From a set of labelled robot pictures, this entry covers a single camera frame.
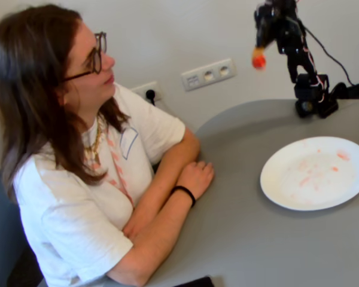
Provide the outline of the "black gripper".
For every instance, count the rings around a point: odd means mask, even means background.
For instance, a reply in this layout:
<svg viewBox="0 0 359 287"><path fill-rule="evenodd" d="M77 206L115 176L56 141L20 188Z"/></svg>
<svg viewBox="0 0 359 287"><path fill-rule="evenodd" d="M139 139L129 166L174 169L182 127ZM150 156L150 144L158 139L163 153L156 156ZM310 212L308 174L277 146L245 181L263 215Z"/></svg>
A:
<svg viewBox="0 0 359 287"><path fill-rule="evenodd" d="M264 1L258 4L254 12L256 28L256 48L267 48L276 40L276 28L282 27L282 1Z"/></svg>

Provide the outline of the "woman's right hand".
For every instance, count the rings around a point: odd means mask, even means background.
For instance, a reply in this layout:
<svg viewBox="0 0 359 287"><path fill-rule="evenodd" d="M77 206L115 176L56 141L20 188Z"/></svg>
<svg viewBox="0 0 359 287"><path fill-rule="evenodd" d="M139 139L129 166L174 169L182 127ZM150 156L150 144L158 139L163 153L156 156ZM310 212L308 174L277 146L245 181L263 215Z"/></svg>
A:
<svg viewBox="0 0 359 287"><path fill-rule="evenodd" d="M176 186L186 188L192 193L194 199L198 200L206 192L213 178L212 163L192 162L183 169Z"/></svg>

